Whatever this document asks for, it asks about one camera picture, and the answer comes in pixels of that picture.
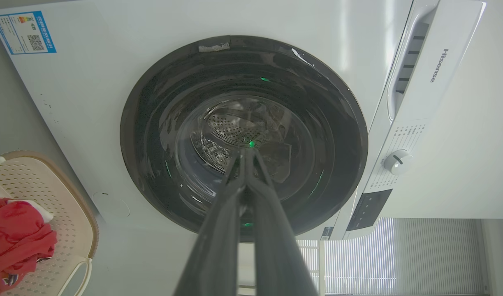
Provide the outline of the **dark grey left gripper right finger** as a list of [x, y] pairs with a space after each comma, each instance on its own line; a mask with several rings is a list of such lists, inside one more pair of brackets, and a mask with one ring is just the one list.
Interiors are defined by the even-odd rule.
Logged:
[[316, 296], [292, 227], [255, 148], [246, 148], [246, 200], [253, 211], [257, 295]]

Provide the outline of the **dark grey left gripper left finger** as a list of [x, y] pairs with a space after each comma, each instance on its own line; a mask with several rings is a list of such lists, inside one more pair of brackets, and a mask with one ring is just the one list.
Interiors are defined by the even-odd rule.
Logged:
[[244, 149], [234, 154], [195, 245], [175, 296], [236, 296]]

